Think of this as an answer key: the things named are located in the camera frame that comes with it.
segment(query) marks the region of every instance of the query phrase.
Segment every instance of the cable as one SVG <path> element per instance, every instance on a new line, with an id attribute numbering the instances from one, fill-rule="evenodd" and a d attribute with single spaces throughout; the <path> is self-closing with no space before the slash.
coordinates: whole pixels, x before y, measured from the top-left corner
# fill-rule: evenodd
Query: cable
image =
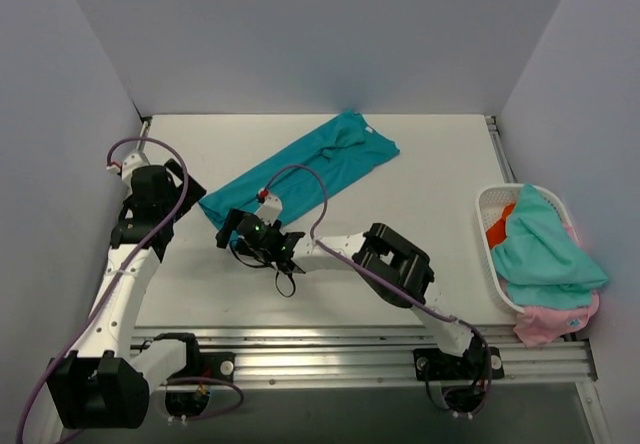
<path id="1" fill-rule="evenodd" d="M 165 216 L 165 218 L 162 219 L 162 221 L 160 221 L 160 223 L 158 223 L 156 227 L 154 227 L 151 231 L 149 231 L 149 234 L 147 234 L 138 243 L 138 245 L 131 251 L 131 253 L 127 256 L 127 258 L 122 262 L 119 269 L 119 271 L 121 272 L 117 272 L 116 274 L 114 274 L 113 279 L 107 286 L 107 289 L 105 290 L 105 292 L 102 294 L 102 297 L 100 298 L 100 300 L 94 306 L 93 311 L 91 311 L 91 314 L 89 314 L 89 317 L 87 318 L 86 322 L 82 325 L 81 329 L 78 332 L 76 332 L 76 334 L 69 340 L 69 342 L 67 342 L 67 344 L 65 344 L 62 350 L 51 361 L 49 366 L 47 366 L 47 369 L 44 371 L 44 374 L 42 374 L 42 376 L 40 376 L 40 378 L 36 382 L 36 385 L 34 386 L 31 393 L 29 394 L 29 397 L 27 398 L 24 408 L 22 409 L 20 419 L 18 420 L 18 429 L 16 432 L 16 444 L 24 444 L 24 430 L 27 424 L 27 418 L 29 417 L 29 413 L 33 408 L 33 404 L 35 403 L 36 398 L 38 397 L 38 394 L 40 393 L 42 388 L 45 386 L 47 379 L 51 376 L 53 371 L 60 365 L 60 363 L 65 358 L 69 350 L 76 343 L 76 341 L 80 339 L 80 337 L 82 337 L 84 332 L 89 328 L 89 326 L 96 319 L 98 314 L 100 314 L 100 312 L 102 311 L 106 303 L 109 301 L 109 298 L 111 297 L 113 290 L 118 285 L 118 282 L 120 281 L 122 273 L 125 272 L 126 269 L 129 267 L 129 264 L 131 264 L 131 261 L 133 261 L 133 258 L 136 256 L 136 254 L 138 254 L 138 252 L 140 252 L 140 250 L 143 249 L 149 243 L 149 241 L 151 241 L 151 239 L 153 239 L 153 237 L 158 232 L 160 232 L 162 228 L 164 228 L 164 226 L 166 226 L 169 222 L 171 222 L 171 220 L 174 218 L 174 216 L 176 215 L 176 213 L 184 203 L 185 198 L 187 197 L 187 188 L 188 188 L 189 180 L 188 180 L 187 166 L 184 160 L 182 159 L 180 154 L 178 154 L 178 152 L 175 149 L 173 149 L 171 146 L 169 146 L 168 144 L 165 144 L 162 141 L 154 139 L 152 137 L 127 137 L 125 139 L 121 139 L 117 141 L 115 144 L 113 144 L 113 146 L 111 146 L 111 149 L 109 149 L 109 152 L 107 153 L 107 166 L 111 166 L 114 164 L 111 158 L 113 156 L 113 152 L 118 147 L 120 147 L 121 145 L 127 142 L 139 142 L 139 141 L 151 142 L 160 147 L 163 147 L 164 149 L 169 151 L 171 154 L 173 154 L 176 160 L 180 163 L 180 166 L 182 166 L 182 170 L 184 172 L 182 192 L 180 193 L 180 197 L 178 198 L 176 205 L 173 206 L 173 209 L 171 209 L 171 211 Z M 67 442 L 70 442 L 72 439 L 75 439 L 76 437 L 78 437 L 82 433 L 82 431 L 83 429 L 79 429 L 73 432 L 72 434 L 70 434 L 69 436 L 65 437 L 64 439 L 58 441 L 56 444 L 66 444 Z"/>
<path id="2" fill-rule="evenodd" d="M 484 339 L 482 335 L 478 335 L 476 331 L 472 331 L 472 332 L 482 342 L 482 339 Z M 482 346 L 485 349 L 488 349 L 488 343 L 486 343 L 486 341 L 482 342 Z M 480 411 L 481 408 L 479 408 L 479 406 L 482 403 L 482 397 L 484 396 L 484 393 L 485 393 L 483 375 L 484 375 L 484 372 L 487 370 L 486 369 L 487 354 L 483 354 L 483 357 L 484 359 L 482 359 L 482 362 L 480 363 L 480 366 L 478 367 L 476 375 L 473 378 L 473 381 L 471 382 L 471 384 L 465 385 L 465 386 L 452 386 L 452 387 L 443 389 L 442 399 L 447 404 L 449 410 L 457 412 L 458 414 L 468 414 L 473 411 L 475 411 L 475 413 L 477 414 Z M 431 389 L 429 387 L 427 368 L 424 371 L 424 381 L 427 389 L 427 396 L 429 397 L 432 404 L 436 408 L 442 409 L 442 407 L 440 407 L 435 403 L 435 401 L 433 400 L 433 397 L 431 396 Z"/>
<path id="3" fill-rule="evenodd" d="M 236 239 L 235 241 L 229 243 L 229 250 L 231 251 L 231 254 L 233 255 L 233 257 L 235 257 L 236 261 L 238 261 L 240 264 L 243 264 L 247 267 L 251 267 L 252 269 L 264 269 L 267 267 L 270 267 L 273 269 L 273 266 L 267 262 L 261 261 L 260 259 L 257 258 L 257 256 L 252 256 L 253 259 L 256 262 L 259 262 L 260 264 L 250 264 L 248 262 L 243 261 L 242 259 L 240 259 L 240 256 L 238 256 L 238 253 L 236 252 L 234 245 L 238 242 L 238 240 Z"/>
<path id="4" fill-rule="evenodd" d="M 213 410 L 211 412 L 208 413 L 203 413 L 200 414 L 199 416 L 193 416 L 193 417 L 188 417 L 185 420 L 186 421 L 203 421 L 205 419 L 211 419 L 213 417 L 218 417 L 221 416 L 223 414 L 227 414 L 229 412 L 235 411 L 236 409 L 238 409 L 243 403 L 244 403 L 244 392 L 242 392 L 242 389 L 240 389 L 238 386 L 236 386 L 235 384 L 233 384 L 232 382 L 227 382 L 227 381 L 221 381 L 219 379 L 213 379 L 210 377 L 197 377 L 197 376 L 193 376 L 193 377 L 176 377 L 173 379 L 168 379 L 167 380 L 167 385 L 173 386 L 173 385 L 180 385 L 180 384 L 199 384 L 199 383 L 205 383 L 205 384 L 209 384 L 209 385 L 218 385 L 218 386 L 225 386 L 225 387 L 229 387 L 231 389 L 233 389 L 236 394 L 238 394 L 238 401 L 231 404 L 230 406 L 227 407 L 223 407 L 222 409 L 216 409 Z M 162 409 L 160 407 L 160 405 L 157 405 L 156 408 L 158 409 L 158 411 L 160 411 L 161 414 L 165 414 L 166 417 L 173 417 L 170 416 L 167 412 L 166 409 Z"/>
<path id="5" fill-rule="evenodd" d="M 285 274 L 285 276 L 289 278 L 289 282 L 291 283 L 291 292 L 289 294 L 285 294 L 284 292 L 282 292 L 282 289 L 280 289 L 280 286 L 278 285 L 279 276 L 280 276 L 280 271 L 277 271 L 276 272 L 276 291 L 278 291 L 278 294 L 280 294 L 285 299 L 289 299 L 293 297 L 293 295 L 296 293 L 296 281 L 293 280 L 293 276 L 291 274 Z"/>
<path id="6" fill-rule="evenodd" d="M 435 312 L 432 309 L 428 308 L 426 305 L 424 305 L 421 302 L 419 302 L 418 300 L 414 299 L 409 294 L 407 294 L 406 292 L 404 292 L 401 289 L 397 288 L 396 286 L 394 286 L 390 282 L 387 282 L 385 279 L 379 277 L 377 274 L 374 274 L 369 269 L 366 269 L 366 268 L 360 266 L 359 264 L 356 264 L 351 259 L 349 259 L 347 257 L 344 257 L 342 254 L 334 251 L 333 249 L 331 249 L 330 247 L 325 245 L 320 239 L 317 239 L 315 237 L 315 230 L 318 227 L 318 225 L 320 224 L 320 222 L 322 222 L 322 220 L 324 219 L 324 216 L 327 214 L 327 207 L 329 205 L 329 192 L 327 191 L 327 186 L 325 185 L 324 181 L 322 180 L 322 178 L 320 177 L 320 175 L 316 171 L 314 171 L 310 167 L 304 166 L 302 164 L 290 164 L 288 166 L 283 167 L 278 172 L 276 172 L 271 177 L 271 179 L 269 179 L 269 182 L 267 182 L 267 185 L 264 188 L 265 188 L 265 190 L 268 190 L 269 187 L 275 181 L 275 179 L 280 174 L 282 174 L 283 172 L 285 172 L 285 171 L 287 171 L 289 169 L 302 169 L 302 170 L 305 170 L 305 171 L 311 173 L 316 178 L 316 180 L 318 181 L 318 184 L 320 184 L 320 187 L 322 188 L 322 196 L 323 196 L 322 212 L 320 213 L 320 217 L 318 217 L 318 219 L 313 223 L 313 225 L 311 226 L 311 229 L 309 230 L 309 236 L 311 237 L 311 240 L 313 242 L 315 242 L 322 250 L 324 250 L 325 252 L 331 254 L 336 259 L 339 259 L 342 262 L 344 262 L 345 264 L 349 265 L 355 271 L 357 271 L 359 274 L 365 275 L 365 276 L 373 279 L 376 283 L 380 284 L 382 287 L 384 287 L 388 291 L 390 291 L 390 292 L 394 293 L 396 296 L 404 299 L 405 301 L 407 301 L 411 305 L 417 307 L 421 311 L 427 313 L 431 317 L 433 317 L 435 319 L 438 319 L 439 321 L 442 321 L 442 322 L 450 322 L 450 323 L 461 324 L 461 325 L 467 327 L 468 329 L 470 329 L 473 334 L 478 336 L 478 338 L 480 339 L 480 341 L 482 342 L 482 344 L 484 346 L 484 349 L 485 349 L 485 352 L 486 352 L 486 356 L 487 356 L 486 357 L 486 361 L 487 361 L 486 362 L 487 381 L 486 381 L 486 387 L 485 387 L 485 390 L 484 390 L 484 395 L 482 396 L 482 399 L 481 399 L 480 403 L 478 404 L 478 406 L 473 411 L 469 412 L 469 414 L 470 415 L 474 415 L 474 414 L 477 414 L 478 412 L 480 412 L 482 410 L 482 408 L 485 406 L 487 398 L 489 397 L 489 393 L 491 392 L 491 385 L 492 385 L 491 349 L 489 348 L 489 344 L 487 343 L 487 340 L 484 338 L 484 336 L 482 335 L 480 330 L 476 326 L 474 326 L 473 324 L 470 324 L 470 323 L 468 323 L 468 322 L 466 322 L 466 321 L 464 321 L 462 319 L 458 319 L 455 316 L 443 316 L 442 314 L 438 314 L 437 312 Z"/>

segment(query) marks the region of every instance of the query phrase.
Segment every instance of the clothing pile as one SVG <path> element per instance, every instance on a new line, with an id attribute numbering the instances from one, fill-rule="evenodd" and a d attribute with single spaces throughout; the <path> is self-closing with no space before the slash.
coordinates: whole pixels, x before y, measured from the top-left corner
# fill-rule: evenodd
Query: clothing pile
<path id="1" fill-rule="evenodd" d="M 503 290 L 524 308 L 514 331 L 526 346 L 587 325 L 608 277 L 535 187 L 523 186 L 486 236 Z"/>

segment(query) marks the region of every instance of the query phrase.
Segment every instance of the white plastic basket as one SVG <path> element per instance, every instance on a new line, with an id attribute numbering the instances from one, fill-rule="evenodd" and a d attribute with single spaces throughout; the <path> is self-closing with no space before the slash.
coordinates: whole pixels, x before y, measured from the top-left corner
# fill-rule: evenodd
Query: white plastic basket
<path id="1" fill-rule="evenodd" d="M 478 193 L 476 199 L 476 212 L 478 215 L 478 237 L 482 241 L 482 253 L 484 280 L 493 302 L 507 312 L 524 313 L 524 309 L 517 306 L 500 287 L 496 269 L 491 259 L 491 250 L 487 242 L 487 229 L 493 226 L 502 217 L 504 208 L 518 200 L 523 184 L 499 184 L 489 186 Z M 573 227 L 569 215 L 562 201 L 551 191 L 536 186 L 542 197 L 556 210 L 563 224 Z"/>

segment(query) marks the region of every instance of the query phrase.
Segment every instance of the teal shirt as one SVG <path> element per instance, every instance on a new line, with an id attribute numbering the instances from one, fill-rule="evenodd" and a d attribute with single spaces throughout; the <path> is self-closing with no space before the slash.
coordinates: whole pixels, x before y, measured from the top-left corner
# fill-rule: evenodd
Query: teal shirt
<path id="1" fill-rule="evenodd" d="M 530 184 L 507 218 L 507 238 L 493 248 L 496 272 L 519 306 L 575 309 L 608 277 L 571 239 L 555 209 Z"/>
<path id="2" fill-rule="evenodd" d="M 224 224 L 232 208 L 255 212 L 256 194 L 271 176 L 289 164 L 303 164 L 316 171 L 333 196 L 376 166 L 397 156 L 398 148 L 368 126 L 364 117 L 344 112 L 289 144 L 277 154 L 200 200 L 200 206 L 216 228 Z M 270 191 L 282 201 L 279 219 L 287 225 L 322 203 L 322 189 L 309 172 L 283 173 Z"/>

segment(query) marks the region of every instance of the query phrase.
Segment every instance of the screw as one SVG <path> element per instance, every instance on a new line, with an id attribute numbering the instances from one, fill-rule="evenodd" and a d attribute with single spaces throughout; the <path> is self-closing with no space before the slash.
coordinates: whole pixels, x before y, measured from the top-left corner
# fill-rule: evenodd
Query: screw
<path id="1" fill-rule="evenodd" d="M 416 360 L 416 369 L 419 371 L 423 370 L 425 366 L 429 363 L 429 360 L 426 357 L 419 357 Z"/>
<path id="2" fill-rule="evenodd" d="M 222 374 L 223 376 L 230 376 L 231 374 L 233 374 L 234 369 L 235 366 L 231 361 L 223 361 L 222 364 L 220 364 L 220 374 Z"/>
<path id="3" fill-rule="evenodd" d="M 491 356 L 491 369 L 497 371 L 502 367 L 502 359 L 498 356 Z"/>

